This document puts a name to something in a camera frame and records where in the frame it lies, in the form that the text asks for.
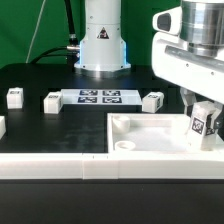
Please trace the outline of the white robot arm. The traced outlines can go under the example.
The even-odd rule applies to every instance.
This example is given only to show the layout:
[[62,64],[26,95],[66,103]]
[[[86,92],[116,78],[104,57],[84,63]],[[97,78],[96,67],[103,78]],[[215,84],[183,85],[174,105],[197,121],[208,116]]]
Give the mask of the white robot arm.
[[[85,0],[86,31],[75,67],[98,75],[130,65],[121,38],[121,0]],[[224,106],[224,0],[181,0],[152,19],[156,76]]]

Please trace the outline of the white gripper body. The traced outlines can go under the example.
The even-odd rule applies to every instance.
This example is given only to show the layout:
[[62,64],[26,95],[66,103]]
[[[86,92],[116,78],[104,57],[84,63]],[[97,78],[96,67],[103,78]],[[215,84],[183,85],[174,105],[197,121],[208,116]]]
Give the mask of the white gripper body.
[[215,58],[200,57],[178,36],[157,32],[151,65],[157,77],[224,104],[224,48]]

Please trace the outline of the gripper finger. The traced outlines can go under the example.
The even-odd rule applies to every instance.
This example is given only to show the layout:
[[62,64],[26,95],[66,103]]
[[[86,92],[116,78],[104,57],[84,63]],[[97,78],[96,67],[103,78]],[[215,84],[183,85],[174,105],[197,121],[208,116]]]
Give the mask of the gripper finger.
[[212,128],[217,130],[222,127],[223,123],[223,109],[216,109],[212,115]]
[[181,87],[180,88],[180,95],[184,104],[184,114],[188,114],[188,107],[193,106],[196,103],[196,96],[195,93]]

